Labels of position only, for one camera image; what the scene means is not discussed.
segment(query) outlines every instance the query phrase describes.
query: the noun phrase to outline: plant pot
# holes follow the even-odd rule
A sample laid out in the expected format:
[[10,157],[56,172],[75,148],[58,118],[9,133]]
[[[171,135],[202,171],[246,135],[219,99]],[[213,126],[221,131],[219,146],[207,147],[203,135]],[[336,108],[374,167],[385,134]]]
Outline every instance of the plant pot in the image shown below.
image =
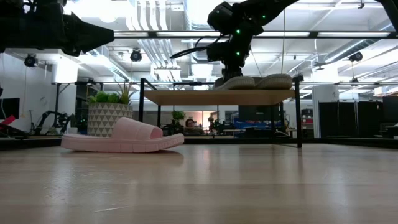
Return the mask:
[[88,135],[111,137],[113,127],[122,118],[132,118],[132,107],[119,103],[91,103],[88,106]]

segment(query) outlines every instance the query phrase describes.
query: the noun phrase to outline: wooden shelf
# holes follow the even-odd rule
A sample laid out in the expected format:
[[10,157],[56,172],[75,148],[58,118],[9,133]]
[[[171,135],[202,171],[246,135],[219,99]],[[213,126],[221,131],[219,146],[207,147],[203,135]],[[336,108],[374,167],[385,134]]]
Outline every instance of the wooden shelf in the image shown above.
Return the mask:
[[294,90],[151,90],[144,96],[157,105],[275,105],[295,98]]

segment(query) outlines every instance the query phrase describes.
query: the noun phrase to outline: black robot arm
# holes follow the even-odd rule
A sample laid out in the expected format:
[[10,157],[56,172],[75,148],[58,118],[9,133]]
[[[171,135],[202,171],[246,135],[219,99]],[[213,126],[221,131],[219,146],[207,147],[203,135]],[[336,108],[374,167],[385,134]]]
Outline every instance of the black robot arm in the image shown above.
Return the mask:
[[[179,52],[171,58],[181,57],[198,50],[207,50],[209,62],[225,64],[223,76],[228,80],[242,75],[241,67],[249,56],[251,41],[264,30],[262,27],[273,21],[285,8],[298,0],[247,0],[232,6],[223,2],[208,16],[208,24],[221,36],[229,36],[226,42],[214,43]],[[376,0],[387,12],[394,28],[398,28],[398,0]]]

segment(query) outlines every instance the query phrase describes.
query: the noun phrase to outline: shoe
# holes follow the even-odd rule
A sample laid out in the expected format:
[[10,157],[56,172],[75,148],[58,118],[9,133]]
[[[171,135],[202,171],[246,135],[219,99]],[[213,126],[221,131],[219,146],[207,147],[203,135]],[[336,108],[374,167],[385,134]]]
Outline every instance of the shoe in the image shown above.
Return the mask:
[[224,83],[224,78],[218,78],[213,85],[214,90],[252,90],[254,79],[251,77],[233,77]]
[[110,138],[64,134],[61,146],[86,152],[155,152],[184,143],[184,135],[163,137],[163,130],[129,118],[120,118]]
[[253,79],[258,90],[289,90],[293,86],[293,78],[288,74],[273,74]]

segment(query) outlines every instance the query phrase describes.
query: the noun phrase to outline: gray sneaker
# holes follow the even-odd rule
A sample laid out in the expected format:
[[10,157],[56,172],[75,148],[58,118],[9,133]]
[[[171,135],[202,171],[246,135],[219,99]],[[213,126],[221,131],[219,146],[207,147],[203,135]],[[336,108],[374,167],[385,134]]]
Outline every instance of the gray sneaker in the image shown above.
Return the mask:
[[289,90],[293,85],[293,79],[288,74],[273,74],[253,79],[258,90]]
[[224,83],[224,78],[218,78],[213,85],[214,90],[252,90],[254,79],[251,77],[233,77]]

